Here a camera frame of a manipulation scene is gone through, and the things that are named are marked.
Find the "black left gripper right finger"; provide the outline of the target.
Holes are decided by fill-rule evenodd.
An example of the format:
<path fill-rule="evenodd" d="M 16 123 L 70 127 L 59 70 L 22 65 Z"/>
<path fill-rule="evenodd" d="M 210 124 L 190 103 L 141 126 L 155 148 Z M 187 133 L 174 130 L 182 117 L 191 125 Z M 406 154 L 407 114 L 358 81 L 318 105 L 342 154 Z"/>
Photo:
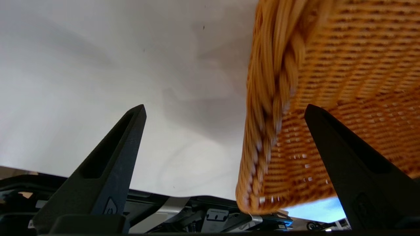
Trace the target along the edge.
<path fill-rule="evenodd" d="M 325 109 L 304 118 L 352 229 L 419 229 L 416 181 Z"/>

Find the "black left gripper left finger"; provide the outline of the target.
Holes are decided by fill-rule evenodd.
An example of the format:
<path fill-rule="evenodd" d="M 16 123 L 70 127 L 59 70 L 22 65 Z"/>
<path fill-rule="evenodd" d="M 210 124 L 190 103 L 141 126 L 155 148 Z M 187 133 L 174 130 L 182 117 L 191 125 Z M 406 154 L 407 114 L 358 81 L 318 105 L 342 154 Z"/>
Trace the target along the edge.
<path fill-rule="evenodd" d="M 143 105 L 128 110 L 33 217 L 39 234 L 122 234 L 123 215 L 146 122 Z"/>

